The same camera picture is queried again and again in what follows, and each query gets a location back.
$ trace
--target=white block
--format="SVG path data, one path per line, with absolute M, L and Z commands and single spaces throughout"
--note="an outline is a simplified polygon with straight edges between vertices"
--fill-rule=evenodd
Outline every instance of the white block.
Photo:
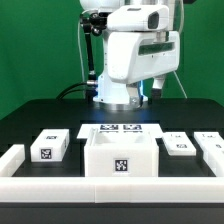
M 95 181 L 95 203 L 130 202 L 131 185 L 127 179 L 102 178 Z
M 194 132 L 203 159 L 217 177 L 224 177 L 224 140 L 218 132 Z
M 11 177 L 25 160 L 24 145 L 13 145 L 0 158 L 0 177 Z
M 1 178 L 0 202 L 89 202 L 95 201 L 95 186 L 86 178 Z
M 171 156 L 195 156 L 196 149 L 185 132 L 166 132 L 163 141 Z
M 85 176 L 158 176 L 159 149 L 149 133 L 100 133 L 92 129 L 84 153 Z
M 31 161 L 62 161 L 68 144 L 68 129 L 44 129 L 30 148 Z

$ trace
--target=black table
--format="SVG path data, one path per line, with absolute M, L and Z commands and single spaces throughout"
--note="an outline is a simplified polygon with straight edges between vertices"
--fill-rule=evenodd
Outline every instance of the black table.
M 84 176 L 85 141 L 76 139 L 84 123 L 159 123 L 164 132 L 185 131 L 197 148 L 197 157 L 170 159 L 163 142 L 157 140 L 159 176 L 213 176 L 192 134 L 218 131 L 224 137 L 224 108 L 212 100 L 161 99 L 150 102 L 145 109 L 112 112 L 95 108 L 85 100 L 33 100 L 0 121 L 0 153 L 12 144 L 25 144 L 26 160 L 15 177 Z M 61 163 L 32 164 L 30 145 L 46 128 L 69 128 L 69 148 Z M 2 223 L 220 223 L 223 218 L 224 204 L 0 203 Z

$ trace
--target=cable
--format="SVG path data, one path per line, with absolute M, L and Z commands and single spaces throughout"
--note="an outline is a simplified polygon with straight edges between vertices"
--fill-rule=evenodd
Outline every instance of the cable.
M 84 69 L 82 49 L 81 49 L 79 22 L 78 22 L 78 48 L 79 48 L 79 57 L 80 57 L 80 64 L 81 64 L 81 71 L 82 71 L 82 81 L 85 82 L 85 69 Z
M 64 93 L 63 95 L 61 95 L 60 98 L 58 98 L 58 99 L 63 99 L 66 95 L 68 95 L 70 93 L 81 92 L 81 91 L 86 91 L 86 89 L 73 89 L 73 90 L 70 90 L 70 91 Z
M 184 94 L 185 99 L 187 99 L 187 94 L 186 94 L 186 92 L 184 91 L 184 87 L 182 86 L 182 84 L 181 84 L 181 82 L 180 82 L 180 79 L 179 79 L 178 76 L 177 76 L 177 73 L 174 71 L 173 74 L 174 74 L 174 76 L 176 77 L 176 80 L 177 80 L 177 82 L 178 82 L 178 84 L 179 84 L 179 86 L 180 86 L 180 89 L 181 89 L 182 93 Z
M 80 83 L 73 84 L 73 85 L 69 86 L 68 88 L 66 88 L 65 90 L 63 90 L 63 91 L 56 97 L 56 99 L 60 99 L 61 96 L 63 96 L 63 95 L 66 94 L 68 91 L 72 90 L 73 88 L 78 87 L 78 86 L 84 86 L 84 85 L 87 85 L 87 83 L 86 83 L 86 82 L 80 82 Z
M 97 9 L 91 9 L 91 10 L 85 10 L 82 12 L 82 15 L 87 12 L 98 12 Z M 79 49 L 79 58 L 80 58 L 80 65 L 81 65 L 81 72 L 82 72 L 82 81 L 85 82 L 85 69 L 84 69 L 84 63 L 83 63 L 83 54 L 82 54 L 82 48 L 81 48 L 81 40 L 80 40 L 80 23 L 78 21 L 78 49 Z

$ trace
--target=black cable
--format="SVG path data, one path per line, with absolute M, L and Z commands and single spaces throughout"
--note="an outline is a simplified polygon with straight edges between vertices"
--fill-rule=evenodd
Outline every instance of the black cable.
M 84 86 L 84 85 L 87 85 L 86 82 L 80 82 L 80 83 L 76 83 L 76 84 L 73 84 L 71 86 L 69 86 L 68 88 L 66 88 L 65 90 L 63 90 L 57 97 L 56 99 L 61 99 L 61 96 L 63 96 L 64 94 L 66 94 L 68 91 L 70 91 L 71 89 L 73 88 L 76 88 L 78 86 Z
M 60 98 L 57 98 L 57 99 L 63 99 L 65 96 L 67 96 L 68 94 L 70 93 L 74 93 L 74 92 L 81 92 L 81 91 L 86 91 L 87 89 L 73 89 L 73 90 L 70 90 L 70 91 L 67 91 L 66 93 L 64 93 L 63 95 L 60 96 Z
M 93 51 L 92 51 L 92 42 L 91 42 L 90 33 L 85 33 L 85 39 L 86 39 L 86 46 L 87 46 L 89 72 L 94 72 L 95 70 L 94 70 Z

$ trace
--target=small white box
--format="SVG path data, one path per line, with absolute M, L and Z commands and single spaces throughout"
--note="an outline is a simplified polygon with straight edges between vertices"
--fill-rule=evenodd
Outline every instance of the small white box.
M 195 156 L 196 149 L 185 132 L 166 132 L 163 142 L 170 156 Z
M 68 144 L 68 129 L 44 129 L 30 148 L 31 161 L 62 161 Z
M 149 133 L 92 129 L 84 154 L 87 177 L 158 176 L 159 148 Z

